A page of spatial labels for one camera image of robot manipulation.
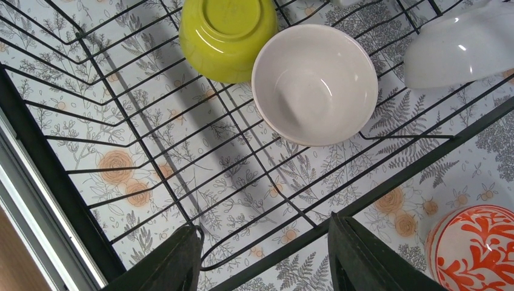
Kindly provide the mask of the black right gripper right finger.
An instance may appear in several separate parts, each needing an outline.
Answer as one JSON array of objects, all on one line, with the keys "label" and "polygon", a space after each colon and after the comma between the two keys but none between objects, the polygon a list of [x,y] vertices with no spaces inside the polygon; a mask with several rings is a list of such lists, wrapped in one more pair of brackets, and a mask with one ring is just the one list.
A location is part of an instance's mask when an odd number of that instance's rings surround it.
[{"label": "black right gripper right finger", "polygon": [[356,219],[332,213],[328,249],[334,290],[444,290]]}]

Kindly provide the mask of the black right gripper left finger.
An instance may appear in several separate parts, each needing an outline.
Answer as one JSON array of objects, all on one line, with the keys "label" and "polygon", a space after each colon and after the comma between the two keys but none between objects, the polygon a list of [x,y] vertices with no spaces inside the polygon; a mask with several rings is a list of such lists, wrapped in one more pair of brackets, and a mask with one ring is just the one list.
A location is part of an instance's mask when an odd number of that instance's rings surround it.
[{"label": "black right gripper left finger", "polygon": [[104,290],[196,290],[203,231],[182,226]]}]

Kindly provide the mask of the orange patterned white bowl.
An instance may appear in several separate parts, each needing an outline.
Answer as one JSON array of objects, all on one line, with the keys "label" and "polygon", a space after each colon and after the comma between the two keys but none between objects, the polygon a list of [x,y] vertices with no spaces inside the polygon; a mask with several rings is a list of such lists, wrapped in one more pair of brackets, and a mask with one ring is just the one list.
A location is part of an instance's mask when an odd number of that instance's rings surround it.
[{"label": "orange patterned white bowl", "polygon": [[513,290],[513,212],[483,204],[454,210],[427,235],[427,267],[447,290]]}]

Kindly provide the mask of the cream floral bowl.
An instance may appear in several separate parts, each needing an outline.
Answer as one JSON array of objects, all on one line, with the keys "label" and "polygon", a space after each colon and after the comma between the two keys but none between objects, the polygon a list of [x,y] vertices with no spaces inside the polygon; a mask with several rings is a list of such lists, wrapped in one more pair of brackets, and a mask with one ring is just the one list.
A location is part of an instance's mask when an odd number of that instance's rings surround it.
[{"label": "cream floral bowl", "polygon": [[251,85],[265,123],[310,147],[357,134],[378,101],[370,56],[351,36],[327,25],[296,25],[272,37],[255,59]]}]

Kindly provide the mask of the white glossy bowl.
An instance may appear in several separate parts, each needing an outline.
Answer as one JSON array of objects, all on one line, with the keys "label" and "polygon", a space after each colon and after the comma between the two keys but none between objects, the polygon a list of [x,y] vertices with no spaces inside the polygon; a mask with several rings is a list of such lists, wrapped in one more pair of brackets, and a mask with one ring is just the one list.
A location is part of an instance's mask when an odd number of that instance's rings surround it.
[{"label": "white glossy bowl", "polygon": [[513,3],[481,1],[423,25],[404,55],[404,82],[430,89],[513,68]]}]

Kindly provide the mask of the lime green bowl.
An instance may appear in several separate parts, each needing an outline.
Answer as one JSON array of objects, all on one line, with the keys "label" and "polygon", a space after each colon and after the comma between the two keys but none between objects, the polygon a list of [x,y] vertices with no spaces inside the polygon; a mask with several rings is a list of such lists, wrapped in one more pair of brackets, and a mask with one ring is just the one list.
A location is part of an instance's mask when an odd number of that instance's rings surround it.
[{"label": "lime green bowl", "polygon": [[255,60],[278,32],[272,1],[186,0],[179,44],[191,67],[216,82],[249,82]]}]

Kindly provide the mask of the aluminium front mounting rail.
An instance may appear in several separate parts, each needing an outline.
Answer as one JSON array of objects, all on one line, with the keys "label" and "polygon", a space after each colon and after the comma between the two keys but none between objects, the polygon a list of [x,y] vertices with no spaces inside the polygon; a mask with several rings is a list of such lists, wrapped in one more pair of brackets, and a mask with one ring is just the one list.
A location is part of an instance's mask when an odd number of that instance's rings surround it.
[{"label": "aluminium front mounting rail", "polygon": [[108,284],[1,113],[1,263],[4,290],[101,290]]}]

